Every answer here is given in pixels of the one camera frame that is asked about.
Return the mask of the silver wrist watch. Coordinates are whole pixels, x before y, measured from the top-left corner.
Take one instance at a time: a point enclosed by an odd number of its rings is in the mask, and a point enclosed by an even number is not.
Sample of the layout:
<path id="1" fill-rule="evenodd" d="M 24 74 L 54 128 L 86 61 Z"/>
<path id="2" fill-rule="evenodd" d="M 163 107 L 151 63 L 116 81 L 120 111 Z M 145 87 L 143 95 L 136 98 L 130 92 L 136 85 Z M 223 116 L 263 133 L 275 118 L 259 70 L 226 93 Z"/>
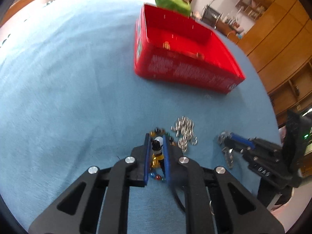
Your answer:
<path id="1" fill-rule="evenodd" d="M 232 169 L 233 163 L 234 163 L 233 149 L 225 145 L 225 139 L 229 137 L 229 135 L 230 133 L 227 131 L 221 132 L 218 136 L 218 143 L 219 143 L 219 146 L 222 148 L 222 152 L 224 154 L 224 158 L 225 158 L 228 168 Z"/>

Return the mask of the large wooden wardrobe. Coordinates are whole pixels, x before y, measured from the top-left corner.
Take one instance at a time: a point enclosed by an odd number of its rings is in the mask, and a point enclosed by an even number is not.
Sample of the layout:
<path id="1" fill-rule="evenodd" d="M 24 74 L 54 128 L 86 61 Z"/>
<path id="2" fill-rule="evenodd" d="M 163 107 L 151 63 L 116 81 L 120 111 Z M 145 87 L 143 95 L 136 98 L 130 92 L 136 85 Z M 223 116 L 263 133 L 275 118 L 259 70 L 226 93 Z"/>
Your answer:
<path id="1" fill-rule="evenodd" d="M 311 18 L 299 0 L 258 0 L 268 9 L 239 40 L 270 98 L 279 126 L 287 110 L 311 106 Z"/>

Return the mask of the small silver bangle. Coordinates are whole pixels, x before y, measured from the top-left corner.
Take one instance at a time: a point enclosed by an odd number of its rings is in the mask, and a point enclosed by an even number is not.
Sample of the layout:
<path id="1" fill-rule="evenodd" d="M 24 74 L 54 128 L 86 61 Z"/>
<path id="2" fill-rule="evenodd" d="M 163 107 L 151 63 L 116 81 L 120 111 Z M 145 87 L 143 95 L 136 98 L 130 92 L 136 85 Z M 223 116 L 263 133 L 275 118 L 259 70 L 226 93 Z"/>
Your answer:
<path id="1" fill-rule="evenodd" d="M 200 54 L 200 53 L 191 53 L 189 55 L 190 57 L 194 58 L 194 59 L 200 59 L 200 60 L 204 60 L 204 55 Z"/>

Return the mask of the blue blanket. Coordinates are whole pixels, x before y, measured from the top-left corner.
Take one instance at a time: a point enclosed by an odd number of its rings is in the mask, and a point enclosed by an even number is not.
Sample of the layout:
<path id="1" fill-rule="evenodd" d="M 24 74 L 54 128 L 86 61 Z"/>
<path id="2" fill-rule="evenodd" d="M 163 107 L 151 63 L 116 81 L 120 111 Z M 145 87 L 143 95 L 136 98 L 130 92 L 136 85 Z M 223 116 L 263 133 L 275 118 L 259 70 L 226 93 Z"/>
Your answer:
<path id="1" fill-rule="evenodd" d="M 198 139 L 187 153 L 207 168 L 226 165 L 223 130 L 280 142 L 265 88 L 230 40 L 246 78 L 229 94 L 134 73 L 136 20 L 153 1 L 55 0 L 4 35 L 1 196 L 23 228 L 87 168 L 113 166 L 181 116 Z"/>

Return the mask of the wooden desk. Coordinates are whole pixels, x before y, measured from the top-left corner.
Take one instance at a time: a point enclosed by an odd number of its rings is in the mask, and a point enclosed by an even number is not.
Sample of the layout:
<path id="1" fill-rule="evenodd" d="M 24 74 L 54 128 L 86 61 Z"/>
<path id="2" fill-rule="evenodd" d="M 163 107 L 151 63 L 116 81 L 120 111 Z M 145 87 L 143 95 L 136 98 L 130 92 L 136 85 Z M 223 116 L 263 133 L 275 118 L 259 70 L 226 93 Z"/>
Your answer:
<path id="1" fill-rule="evenodd" d="M 236 28 L 235 26 L 229 25 L 220 20 L 217 21 L 215 28 L 235 44 L 239 42 L 238 36 L 244 32 L 242 27 Z"/>

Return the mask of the red plastic tray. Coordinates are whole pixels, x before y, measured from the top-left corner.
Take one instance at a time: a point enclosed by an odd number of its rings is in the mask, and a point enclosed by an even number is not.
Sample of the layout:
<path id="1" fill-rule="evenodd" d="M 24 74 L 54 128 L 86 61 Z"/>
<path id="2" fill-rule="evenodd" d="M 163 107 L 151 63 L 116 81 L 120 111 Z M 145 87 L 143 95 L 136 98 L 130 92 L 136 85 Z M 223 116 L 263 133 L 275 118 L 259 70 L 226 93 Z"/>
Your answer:
<path id="1" fill-rule="evenodd" d="M 170 44 L 170 50 L 163 43 Z M 204 60 L 189 55 L 200 53 Z M 136 21 L 134 72 L 145 79 L 228 94 L 245 75 L 224 41 L 209 27 L 177 12 L 144 4 Z"/>

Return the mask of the gold pendant charm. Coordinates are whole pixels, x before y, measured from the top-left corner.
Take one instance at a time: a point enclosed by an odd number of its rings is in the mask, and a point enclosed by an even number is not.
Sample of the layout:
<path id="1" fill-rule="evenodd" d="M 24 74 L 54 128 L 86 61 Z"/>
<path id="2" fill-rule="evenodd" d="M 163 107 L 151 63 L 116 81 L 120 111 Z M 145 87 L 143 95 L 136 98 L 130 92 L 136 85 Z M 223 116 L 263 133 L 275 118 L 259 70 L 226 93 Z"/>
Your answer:
<path id="1" fill-rule="evenodd" d="M 163 48 L 170 50 L 170 44 L 168 42 L 164 42 Z"/>

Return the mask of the black office chair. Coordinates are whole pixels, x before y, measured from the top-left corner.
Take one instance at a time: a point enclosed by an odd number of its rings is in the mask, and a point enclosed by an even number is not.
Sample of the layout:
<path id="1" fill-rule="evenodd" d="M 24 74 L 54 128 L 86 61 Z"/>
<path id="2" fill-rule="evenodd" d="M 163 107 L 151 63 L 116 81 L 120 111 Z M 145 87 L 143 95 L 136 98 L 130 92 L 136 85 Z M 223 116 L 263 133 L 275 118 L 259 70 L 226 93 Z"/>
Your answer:
<path id="1" fill-rule="evenodd" d="M 209 5 L 206 5 L 203 10 L 203 14 L 201 16 L 201 21 L 209 25 L 210 27 L 216 29 L 216 25 L 218 21 L 221 19 L 222 15 L 223 15 L 222 13 L 216 11 Z"/>

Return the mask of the green avocado plush toy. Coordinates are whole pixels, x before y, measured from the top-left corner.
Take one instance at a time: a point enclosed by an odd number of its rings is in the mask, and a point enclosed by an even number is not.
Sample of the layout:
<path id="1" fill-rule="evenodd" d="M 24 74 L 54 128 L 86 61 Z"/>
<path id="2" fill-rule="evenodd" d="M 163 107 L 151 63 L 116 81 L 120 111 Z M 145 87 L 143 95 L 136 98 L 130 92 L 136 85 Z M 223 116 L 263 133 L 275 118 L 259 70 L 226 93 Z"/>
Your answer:
<path id="1" fill-rule="evenodd" d="M 178 12 L 190 17 L 191 5 L 188 0 L 155 0 L 157 7 Z"/>

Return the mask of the wall shelf with items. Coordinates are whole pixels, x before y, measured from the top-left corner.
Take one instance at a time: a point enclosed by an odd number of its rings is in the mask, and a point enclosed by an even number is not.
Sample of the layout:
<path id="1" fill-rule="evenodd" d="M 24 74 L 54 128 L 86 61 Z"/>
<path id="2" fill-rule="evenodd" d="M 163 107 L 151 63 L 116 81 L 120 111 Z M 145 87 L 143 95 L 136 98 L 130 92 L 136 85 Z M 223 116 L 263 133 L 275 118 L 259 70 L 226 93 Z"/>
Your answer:
<path id="1" fill-rule="evenodd" d="M 258 0 L 239 0 L 235 6 L 239 13 L 257 21 L 268 9 L 267 6 L 260 3 Z"/>

